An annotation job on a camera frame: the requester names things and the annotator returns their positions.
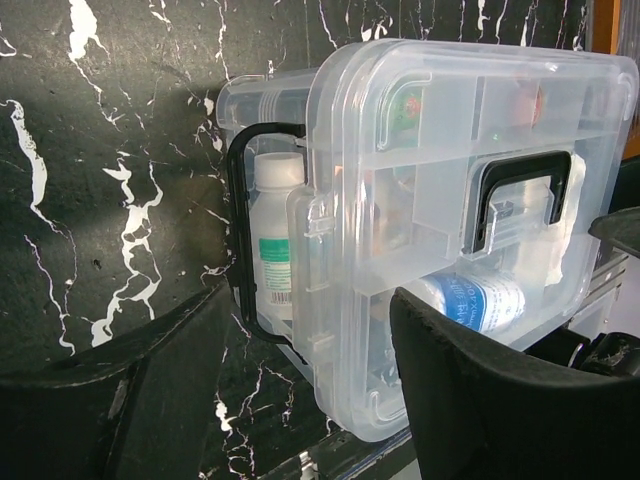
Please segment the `clear first aid box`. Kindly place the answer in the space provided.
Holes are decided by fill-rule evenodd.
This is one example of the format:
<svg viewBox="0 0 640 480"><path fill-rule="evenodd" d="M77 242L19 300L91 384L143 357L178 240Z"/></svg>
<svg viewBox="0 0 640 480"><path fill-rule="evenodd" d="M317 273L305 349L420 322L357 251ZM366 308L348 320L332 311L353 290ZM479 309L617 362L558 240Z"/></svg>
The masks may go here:
<svg viewBox="0 0 640 480"><path fill-rule="evenodd" d="M315 70L247 74L215 101L225 135L232 285L244 328L278 346L306 380L312 368L293 345L293 280L287 202L308 180L301 141Z"/></svg>

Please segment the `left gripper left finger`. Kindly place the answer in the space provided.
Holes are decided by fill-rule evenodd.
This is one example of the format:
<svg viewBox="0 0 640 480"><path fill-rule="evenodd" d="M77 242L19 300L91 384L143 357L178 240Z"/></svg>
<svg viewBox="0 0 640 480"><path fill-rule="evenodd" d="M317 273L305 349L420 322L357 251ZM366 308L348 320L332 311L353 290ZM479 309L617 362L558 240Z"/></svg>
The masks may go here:
<svg viewBox="0 0 640 480"><path fill-rule="evenodd" d="M198 478L230 322L219 284L91 350L2 375L2 478Z"/></svg>

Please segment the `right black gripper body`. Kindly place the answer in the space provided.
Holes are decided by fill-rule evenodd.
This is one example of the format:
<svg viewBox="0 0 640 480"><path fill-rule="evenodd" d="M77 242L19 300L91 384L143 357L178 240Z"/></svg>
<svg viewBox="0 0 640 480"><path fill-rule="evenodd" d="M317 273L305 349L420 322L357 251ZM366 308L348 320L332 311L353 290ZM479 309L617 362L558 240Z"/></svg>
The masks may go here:
<svg viewBox="0 0 640 480"><path fill-rule="evenodd" d="M561 327L527 349L547 362L608 377L639 377L639 338L622 332L594 339Z"/></svg>

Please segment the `clear box lid with handle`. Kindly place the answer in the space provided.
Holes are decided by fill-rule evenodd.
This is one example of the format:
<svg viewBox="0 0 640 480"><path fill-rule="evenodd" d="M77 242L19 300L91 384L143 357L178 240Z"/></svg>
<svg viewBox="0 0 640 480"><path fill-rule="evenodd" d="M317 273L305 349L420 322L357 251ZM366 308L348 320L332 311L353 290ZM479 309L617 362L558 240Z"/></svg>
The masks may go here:
<svg viewBox="0 0 640 480"><path fill-rule="evenodd" d="M577 310L639 90L627 57L383 39L340 48L306 104L292 195L293 345L320 409L358 438L407 424L390 302L437 273L505 275L523 315L483 333L523 350ZM415 147L392 110L422 90Z"/></svg>

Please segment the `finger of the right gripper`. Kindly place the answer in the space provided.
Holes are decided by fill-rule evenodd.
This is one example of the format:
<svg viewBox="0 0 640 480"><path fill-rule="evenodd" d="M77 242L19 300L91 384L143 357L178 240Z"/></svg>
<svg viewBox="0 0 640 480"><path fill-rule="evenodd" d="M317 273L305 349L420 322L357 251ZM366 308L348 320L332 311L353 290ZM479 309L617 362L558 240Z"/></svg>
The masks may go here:
<svg viewBox="0 0 640 480"><path fill-rule="evenodd" d="M632 207L595 219L589 234L630 256L640 258L640 207Z"/></svg>

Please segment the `blue white spray bottle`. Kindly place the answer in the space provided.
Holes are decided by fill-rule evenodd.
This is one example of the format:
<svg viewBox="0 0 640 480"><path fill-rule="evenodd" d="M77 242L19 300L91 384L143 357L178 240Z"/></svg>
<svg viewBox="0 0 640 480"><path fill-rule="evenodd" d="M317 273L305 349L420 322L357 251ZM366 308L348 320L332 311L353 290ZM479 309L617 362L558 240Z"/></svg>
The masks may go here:
<svg viewBox="0 0 640 480"><path fill-rule="evenodd" d="M407 289L450 320L479 333L499 331L525 311L522 289L505 275L437 273Z"/></svg>

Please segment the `green wind oil box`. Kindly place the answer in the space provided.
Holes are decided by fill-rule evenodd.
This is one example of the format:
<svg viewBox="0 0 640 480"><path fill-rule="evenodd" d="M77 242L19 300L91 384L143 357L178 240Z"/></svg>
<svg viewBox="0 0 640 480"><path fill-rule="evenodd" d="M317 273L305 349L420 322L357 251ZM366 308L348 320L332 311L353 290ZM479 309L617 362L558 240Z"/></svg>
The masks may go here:
<svg viewBox="0 0 640 480"><path fill-rule="evenodd" d="M408 88L401 91L392 110L391 138L395 146L415 147L422 108L422 90Z"/></svg>

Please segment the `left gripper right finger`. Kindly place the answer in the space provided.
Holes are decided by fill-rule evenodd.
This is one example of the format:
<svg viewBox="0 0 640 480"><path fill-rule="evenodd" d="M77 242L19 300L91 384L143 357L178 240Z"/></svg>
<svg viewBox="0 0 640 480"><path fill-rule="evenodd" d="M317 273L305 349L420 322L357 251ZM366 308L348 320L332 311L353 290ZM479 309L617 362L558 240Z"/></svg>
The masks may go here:
<svg viewBox="0 0 640 480"><path fill-rule="evenodd" d="M513 350L403 288L390 321L423 478L638 477L639 377Z"/></svg>

